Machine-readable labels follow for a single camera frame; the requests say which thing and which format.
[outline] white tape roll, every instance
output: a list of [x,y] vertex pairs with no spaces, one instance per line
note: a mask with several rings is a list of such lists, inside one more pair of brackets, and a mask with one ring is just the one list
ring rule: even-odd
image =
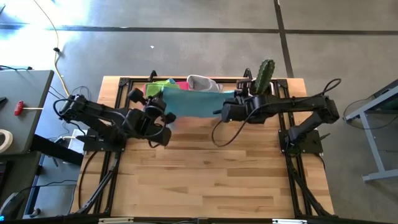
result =
[[10,147],[13,138],[11,132],[7,130],[0,129],[0,134],[4,135],[4,142],[0,146],[0,153],[2,153]]

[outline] pink cloth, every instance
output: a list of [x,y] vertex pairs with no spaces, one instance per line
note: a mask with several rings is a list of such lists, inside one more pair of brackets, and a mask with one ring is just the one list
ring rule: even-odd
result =
[[189,83],[188,82],[175,82],[175,83],[180,86],[180,89],[189,90]]

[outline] metal stand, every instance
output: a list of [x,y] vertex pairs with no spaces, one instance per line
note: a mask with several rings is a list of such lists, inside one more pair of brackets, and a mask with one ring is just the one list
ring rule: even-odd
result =
[[373,153],[374,160],[376,161],[377,169],[379,170],[379,172],[363,176],[362,178],[365,182],[370,180],[398,177],[398,169],[385,170],[383,162],[381,161],[379,155],[379,149],[377,148],[376,142],[374,141],[374,136],[372,134],[372,130],[367,119],[368,113],[383,113],[383,110],[380,110],[380,107],[397,98],[398,86],[395,86],[394,88],[385,92],[385,94],[380,95],[376,99],[370,101],[369,103],[365,104],[364,106],[344,117],[346,122],[352,122],[352,120],[356,118],[361,119],[364,131],[366,133],[366,137]]

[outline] red tool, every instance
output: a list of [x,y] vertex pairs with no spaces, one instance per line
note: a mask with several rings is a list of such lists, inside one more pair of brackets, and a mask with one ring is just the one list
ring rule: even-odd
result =
[[14,109],[14,115],[19,116],[22,113],[22,110],[42,110],[43,108],[25,108],[24,102],[21,100],[17,103]]

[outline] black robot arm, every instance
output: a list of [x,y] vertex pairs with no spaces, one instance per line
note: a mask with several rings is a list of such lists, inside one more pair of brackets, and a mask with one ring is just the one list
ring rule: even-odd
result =
[[305,137],[323,123],[332,124],[339,114],[335,102],[324,95],[278,98],[274,95],[247,96],[239,90],[233,98],[225,100],[221,111],[222,122],[246,121],[249,124],[263,124],[277,113],[313,111],[302,124],[289,129],[289,142]]
[[[101,148],[103,151],[115,151],[116,148],[124,147],[127,138],[148,139],[166,146],[171,130],[165,125],[174,122],[175,115],[165,114],[166,104],[162,99],[145,99],[143,92],[138,89],[129,93],[129,99],[135,103],[141,102],[144,109],[115,109],[89,101],[83,95],[70,95],[67,99],[57,100],[54,110],[66,122],[81,121],[94,130],[95,135],[77,138],[84,143],[94,144],[93,148],[97,151]],[[58,101],[65,102],[60,111],[55,108]],[[155,123],[158,118],[165,123],[163,126]]]

